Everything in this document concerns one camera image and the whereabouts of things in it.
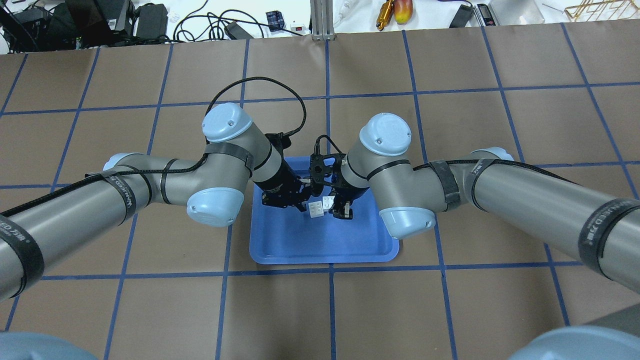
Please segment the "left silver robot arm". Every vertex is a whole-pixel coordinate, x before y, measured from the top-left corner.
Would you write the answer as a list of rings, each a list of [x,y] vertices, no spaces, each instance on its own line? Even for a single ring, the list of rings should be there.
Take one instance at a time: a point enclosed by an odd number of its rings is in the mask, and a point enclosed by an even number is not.
[[[185,207],[210,227],[233,224],[254,182],[277,207],[306,208],[284,158],[302,126],[263,133],[234,103],[211,105],[198,161],[117,153],[100,172],[1,213],[1,300],[20,296],[50,269],[153,203]]]

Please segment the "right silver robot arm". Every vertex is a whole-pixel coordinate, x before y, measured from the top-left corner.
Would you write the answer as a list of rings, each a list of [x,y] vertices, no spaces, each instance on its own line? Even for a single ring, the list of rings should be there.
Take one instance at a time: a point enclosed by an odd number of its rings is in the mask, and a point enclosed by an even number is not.
[[[327,156],[316,145],[309,169],[313,193],[331,187],[334,216],[351,219],[351,203],[371,191],[388,234],[399,240],[433,228],[439,212],[473,205],[639,291],[638,199],[615,197],[516,162],[498,146],[413,167],[406,155],[411,140],[406,121],[380,112],[361,128],[348,152]],[[334,163],[327,166],[327,158]]]

